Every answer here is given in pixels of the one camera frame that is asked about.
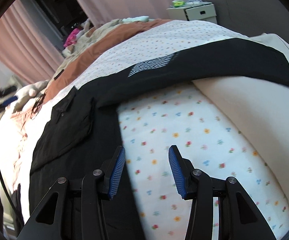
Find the bed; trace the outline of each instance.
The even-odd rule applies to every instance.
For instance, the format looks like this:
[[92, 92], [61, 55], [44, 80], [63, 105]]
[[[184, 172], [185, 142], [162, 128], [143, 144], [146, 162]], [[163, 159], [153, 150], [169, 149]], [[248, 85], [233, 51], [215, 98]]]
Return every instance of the bed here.
[[[248, 38], [208, 22], [171, 21], [108, 49], [73, 82], [50, 98], [39, 114], [26, 122], [27, 139], [20, 157], [9, 154], [19, 138], [16, 138], [17, 128], [12, 127], [10, 119], [4, 115], [0, 121], [0, 164], [5, 177], [13, 177], [10, 158], [15, 158], [19, 164], [19, 173], [8, 186], [12, 192], [21, 184], [24, 221], [32, 211], [29, 200], [33, 199], [39, 183], [43, 182], [42, 191], [48, 190], [55, 181], [53, 176], [59, 176], [51, 170], [56, 167], [62, 170], [56, 165], [62, 158], [60, 156], [37, 169], [40, 174], [50, 172], [52, 176], [48, 183], [36, 181], [33, 191], [31, 168], [37, 142], [51, 120], [53, 106], [60, 103], [73, 87], [80, 89], [92, 80], [114, 75], [140, 62], [229, 39], [273, 47], [289, 62], [289, 45], [277, 35]], [[210, 176], [220, 179], [237, 177], [267, 219], [276, 238], [282, 239], [289, 232], [289, 117], [286, 117], [289, 116], [289, 88], [249, 77], [200, 79], [174, 85], [127, 98], [117, 108], [118, 130], [126, 148], [127, 170], [146, 238], [172, 236], [184, 239], [185, 236], [190, 202], [181, 200], [177, 194], [166, 154], [170, 145], [177, 144], [183, 156]], [[281, 95], [287, 102], [284, 107], [277, 100]], [[10, 144], [5, 143], [6, 138], [10, 138]], [[76, 161], [68, 154], [66, 158]], [[213, 239], [217, 239], [216, 200], [214, 213]]]

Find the floral print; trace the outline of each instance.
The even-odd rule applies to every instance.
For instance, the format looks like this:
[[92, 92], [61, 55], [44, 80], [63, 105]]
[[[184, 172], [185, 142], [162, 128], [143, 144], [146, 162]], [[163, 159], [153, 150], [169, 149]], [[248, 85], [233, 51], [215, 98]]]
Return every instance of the floral print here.
[[[177, 193], [168, 162], [171, 145], [211, 177], [236, 177], [277, 239], [287, 233], [288, 202], [274, 175], [256, 149], [194, 85], [180, 84], [140, 98], [121, 104], [118, 115], [127, 170], [148, 240], [185, 238], [191, 202]], [[214, 199], [215, 210], [218, 205]], [[216, 240], [217, 216], [213, 225]]]

